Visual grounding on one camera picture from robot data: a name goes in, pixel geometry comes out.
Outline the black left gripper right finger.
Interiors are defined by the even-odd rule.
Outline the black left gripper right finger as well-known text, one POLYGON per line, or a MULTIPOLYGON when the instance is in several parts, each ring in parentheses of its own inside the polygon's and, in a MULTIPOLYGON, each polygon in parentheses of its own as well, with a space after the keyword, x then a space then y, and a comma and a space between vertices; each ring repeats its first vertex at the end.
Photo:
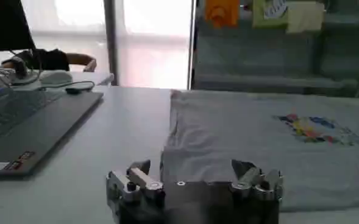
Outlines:
POLYGON ((246 161, 231 160, 236 180, 230 183, 230 191, 241 199, 254 198, 260 201, 281 201, 283 175, 272 169, 264 173, 260 167, 246 161))

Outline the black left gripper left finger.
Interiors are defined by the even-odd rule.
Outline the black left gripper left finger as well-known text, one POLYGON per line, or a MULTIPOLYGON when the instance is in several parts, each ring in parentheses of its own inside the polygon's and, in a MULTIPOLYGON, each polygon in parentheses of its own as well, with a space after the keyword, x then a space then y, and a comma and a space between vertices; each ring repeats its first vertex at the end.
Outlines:
POLYGON ((164 185, 149 176, 151 161, 132 163, 125 172, 112 170, 106 176, 106 195, 109 201, 139 203, 141 199, 156 203, 164 201, 164 185))

